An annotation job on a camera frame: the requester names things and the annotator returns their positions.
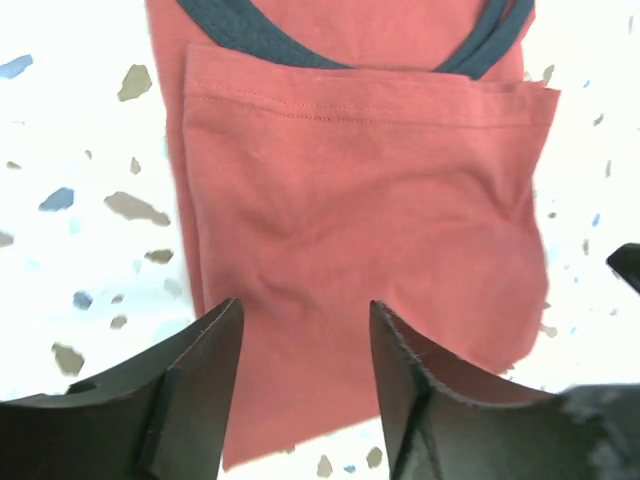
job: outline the neckline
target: neckline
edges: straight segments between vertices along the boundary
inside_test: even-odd
[[[251,0],[178,0],[192,20],[219,46],[281,65],[352,69],[302,45],[275,25]],[[434,73],[482,78],[517,41],[534,0],[488,0],[463,45]]]

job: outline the white floor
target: white floor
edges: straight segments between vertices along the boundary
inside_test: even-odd
[[[640,1],[537,3],[526,67],[563,90],[536,173],[551,289],[534,353],[507,376],[639,381],[640,298],[605,258],[640,242]],[[0,78],[3,400],[63,392],[193,320],[142,0],[0,1],[0,65],[26,54]],[[132,65],[152,85],[123,102]],[[127,220],[105,203],[116,192],[170,224]],[[225,478],[382,479],[383,450],[372,422]]]

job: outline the t-shirt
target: t-shirt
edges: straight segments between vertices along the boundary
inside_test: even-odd
[[[547,287],[531,177],[558,94],[521,81],[518,46],[492,60],[517,16],[465,76],[431,71],[480,0],[257,2],[276,36],[244,0],[200,1],[217,41],[147,1],[196,310],[245,306],[225,467],[378,414],[371,300],[493,372],[529,352]]]

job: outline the terrazzo floor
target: terrazzo floor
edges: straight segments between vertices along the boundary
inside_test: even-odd
[[[505,376],[639,381],[640,298],[605,259],[640,242],[640,1],[537,4],[527,76],[563,91],[535,177],[551,288]],[[0,2],[0,400],[62,393],[193,321],[164,115],[142,0]],[[372,421],[223,478],[387,476]]]

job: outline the black plastic claw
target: black plastic claw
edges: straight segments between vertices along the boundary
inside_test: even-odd
[[[640,478],[640,386],[553,395],[489,374],[371,305],[392,480]]]
[[[640,294],[640,244],[624,244],[609,255],[607,265]]]
[[[64,395],[0,403],[0,478],[215,480],[243,328],[227,300]]]

